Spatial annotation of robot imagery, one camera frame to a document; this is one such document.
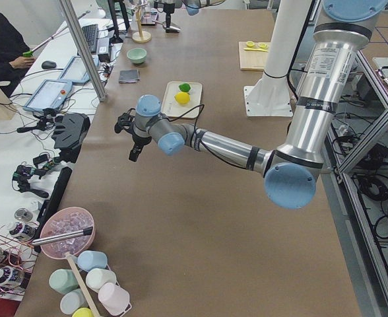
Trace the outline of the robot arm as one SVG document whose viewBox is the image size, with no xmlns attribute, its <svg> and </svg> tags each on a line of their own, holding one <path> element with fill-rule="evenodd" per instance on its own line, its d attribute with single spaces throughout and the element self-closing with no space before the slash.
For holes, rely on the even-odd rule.
<svg viewBox="0 0 388 317">
<path fill-rule="evenodd" d="M 155 142 L 167 155 L 184 147 L 259 173 L 280 207 L 297 209 L 314 197 L 321 149 L 353 62 L 371 40 L 385 1 L 282 1 L 262 77 L 242 96 L 249 128 L 238 139 L 162 113 L 158 97 L 141 96 L 131 111 L 130 159 Z"/>
</svg>

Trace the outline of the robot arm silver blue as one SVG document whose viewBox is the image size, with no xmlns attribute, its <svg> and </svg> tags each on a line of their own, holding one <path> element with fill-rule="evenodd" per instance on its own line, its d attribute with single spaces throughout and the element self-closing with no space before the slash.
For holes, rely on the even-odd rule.
<svg viewBox="0 0 388 317">
<path fill-rule="evenodd" d="M 160 24 L 166 33 L 180 33 L 181 28 L 172 22 L 172 14 L 175 13 L 175 9 L 178 7 L 184 7 L 189 16 L 196 15 L 200 9 L 205 7 L 216 6 L 225 2 L 218 0 L 197 0 L 197 1 L 154 1 L 154 8 L 157 9 L 160 5 L 162 11 L 165 12 L 165 21 L 161 22 L 158 19 L 153 20 L 155 24 Z"/>
</svg>

